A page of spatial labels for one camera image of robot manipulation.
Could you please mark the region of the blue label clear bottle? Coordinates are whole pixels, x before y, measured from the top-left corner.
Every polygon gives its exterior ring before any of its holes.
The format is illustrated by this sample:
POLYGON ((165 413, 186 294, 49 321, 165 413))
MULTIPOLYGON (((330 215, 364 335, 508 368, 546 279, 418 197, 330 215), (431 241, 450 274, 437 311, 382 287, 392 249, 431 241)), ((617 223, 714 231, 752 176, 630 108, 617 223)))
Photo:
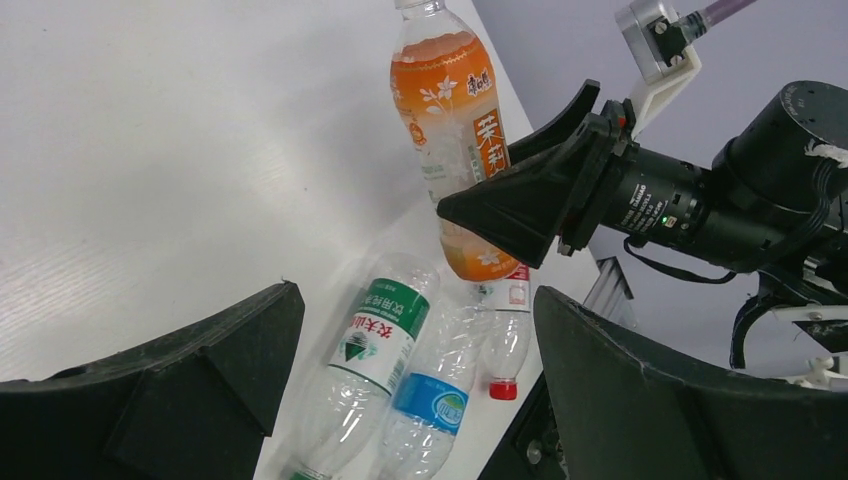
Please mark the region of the blue label clear bottle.
POLYGON ((378 443, 371 479, 431 479, 454 447, 488 329, 478 288, 446 289, 378 443))

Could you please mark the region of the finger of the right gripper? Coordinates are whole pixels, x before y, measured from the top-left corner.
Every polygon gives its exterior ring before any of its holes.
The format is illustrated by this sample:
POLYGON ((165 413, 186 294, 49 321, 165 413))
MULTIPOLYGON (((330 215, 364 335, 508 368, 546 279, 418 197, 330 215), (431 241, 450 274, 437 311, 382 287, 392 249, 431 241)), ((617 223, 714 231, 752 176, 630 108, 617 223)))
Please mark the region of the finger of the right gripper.
POLYGON ((561 144, 440 200, 436 211, 538 268, 553 244, 566 256, 587 246, 612 203, 612 157, 612 120, 589 113, 561 144))
POLYGON ((515 166, 530 157, 567 140, 592 112, 600 94, 600 83, 593 79, 584 81, 569 104, 552 120, 524 138, 510 143, 508 153, 515 166))

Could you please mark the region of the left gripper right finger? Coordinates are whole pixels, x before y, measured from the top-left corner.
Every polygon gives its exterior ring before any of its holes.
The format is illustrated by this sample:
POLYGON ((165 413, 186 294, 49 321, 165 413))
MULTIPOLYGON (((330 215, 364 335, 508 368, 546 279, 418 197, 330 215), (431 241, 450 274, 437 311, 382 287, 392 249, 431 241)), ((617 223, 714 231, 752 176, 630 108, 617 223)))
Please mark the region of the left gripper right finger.
POLYGON ((534 322, 575 479, 843 479, 847 397, 695 359, 548 286, 534 322))

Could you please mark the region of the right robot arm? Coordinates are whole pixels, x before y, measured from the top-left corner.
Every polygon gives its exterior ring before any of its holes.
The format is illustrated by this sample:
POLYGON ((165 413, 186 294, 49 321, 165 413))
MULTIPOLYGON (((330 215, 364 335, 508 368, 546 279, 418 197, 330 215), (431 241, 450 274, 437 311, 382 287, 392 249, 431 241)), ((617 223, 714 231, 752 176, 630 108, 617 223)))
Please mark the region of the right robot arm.
POLYGON ((439 201, 438 216, 532 268, 568 256, 599 227, 638 257, 656 244, 759 276, 734 319, 729 364, 762 316, 798 310, 797 325, 847 318, 847 93, 818 81, 782 87, 710 168, 636 139, 630 100, 595 108, 586 81, 542 129, 511 144, 506 170, 439 201))

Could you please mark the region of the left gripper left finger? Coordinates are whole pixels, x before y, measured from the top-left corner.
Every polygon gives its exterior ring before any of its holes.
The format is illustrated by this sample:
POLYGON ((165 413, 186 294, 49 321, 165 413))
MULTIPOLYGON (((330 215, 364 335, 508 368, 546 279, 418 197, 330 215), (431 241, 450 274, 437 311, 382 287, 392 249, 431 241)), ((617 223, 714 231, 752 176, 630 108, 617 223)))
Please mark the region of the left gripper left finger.
POLYGON ((304 313, 284 281, 109 357, 3 382, 2 477, 252 478, 304 313))

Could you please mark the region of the green cap water bottle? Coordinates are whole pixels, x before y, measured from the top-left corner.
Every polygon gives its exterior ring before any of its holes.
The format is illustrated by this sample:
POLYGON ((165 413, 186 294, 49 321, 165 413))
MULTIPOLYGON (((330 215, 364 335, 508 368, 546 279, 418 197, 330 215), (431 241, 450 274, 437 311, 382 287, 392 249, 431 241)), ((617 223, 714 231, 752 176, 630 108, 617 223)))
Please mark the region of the green cap water bottle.
POLYGON ((388 411, 440 290, 426 260, 379 258, 327 361, 299 398, 286 479, 330 479, 366 446, 388 411))

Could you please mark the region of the orange drink bottle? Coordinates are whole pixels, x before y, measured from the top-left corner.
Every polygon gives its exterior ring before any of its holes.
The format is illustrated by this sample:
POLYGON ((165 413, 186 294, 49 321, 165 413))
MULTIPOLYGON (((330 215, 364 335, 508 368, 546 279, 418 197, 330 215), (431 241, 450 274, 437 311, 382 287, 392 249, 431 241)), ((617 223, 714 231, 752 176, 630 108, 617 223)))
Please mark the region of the orange drink bottle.
POLYGON ((495 69, 478 35, 442 1, 397 1, 395 107, 433 203, 511 165, 495 69))

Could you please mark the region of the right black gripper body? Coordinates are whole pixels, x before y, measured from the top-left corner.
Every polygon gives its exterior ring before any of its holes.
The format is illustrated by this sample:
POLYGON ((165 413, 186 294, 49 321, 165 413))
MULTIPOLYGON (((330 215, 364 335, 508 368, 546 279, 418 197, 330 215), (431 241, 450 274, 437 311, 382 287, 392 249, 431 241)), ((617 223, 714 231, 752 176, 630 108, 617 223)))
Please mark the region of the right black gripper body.
POLYGON ((773 99, 701 168, 640 146, 613 122, 613 197, 598 226, 732 272, 847 268, 847 103, 773 99))

